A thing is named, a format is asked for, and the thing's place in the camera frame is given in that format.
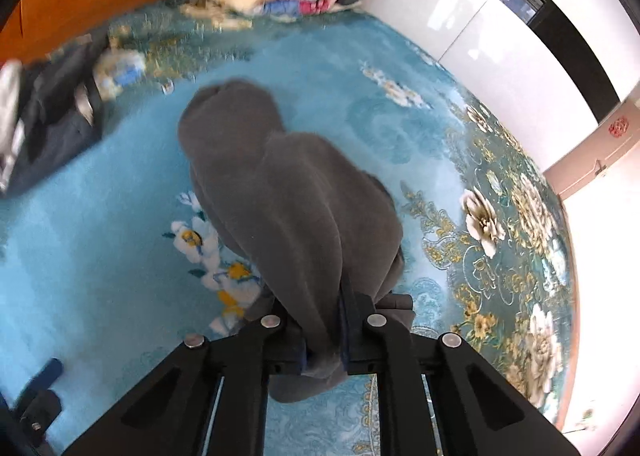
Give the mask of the grey fleece trousers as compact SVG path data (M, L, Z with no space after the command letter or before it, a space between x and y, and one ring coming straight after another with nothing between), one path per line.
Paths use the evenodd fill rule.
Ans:
M209 221L262 278L248 317L274 300L302 330L306 367L270 380L274 400L300 402L345 379L342 280L383 315L413 323L411 297L395 292L405 258L392 196L321 136L286 130L266 90L241 79L201 88L180 117L178 139Z

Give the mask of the dark navy and white garment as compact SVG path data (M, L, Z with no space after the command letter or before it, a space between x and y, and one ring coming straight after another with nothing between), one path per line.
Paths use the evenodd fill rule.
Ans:
M94 66L104 32L85 34L48 60L1 66L1 197L20 196L102 138Z

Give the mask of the blue floral bed blanket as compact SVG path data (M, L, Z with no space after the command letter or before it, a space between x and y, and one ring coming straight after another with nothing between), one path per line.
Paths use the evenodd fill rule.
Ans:
M338 367L338 286L408 294L550 421L567 397L576 284L558 196L437 60L375 18L295 23L138 8L67 41L84 149L1 201L1 399L57 360L64 450L186 336L269 297L313 384L274 380L269 455L375 455L378 382Z

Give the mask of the pink door with red sign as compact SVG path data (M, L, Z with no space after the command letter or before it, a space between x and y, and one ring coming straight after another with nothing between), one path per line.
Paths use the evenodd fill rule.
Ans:
M596 130L544 172L559 198L582 190L639 143L639 95L636 84Z

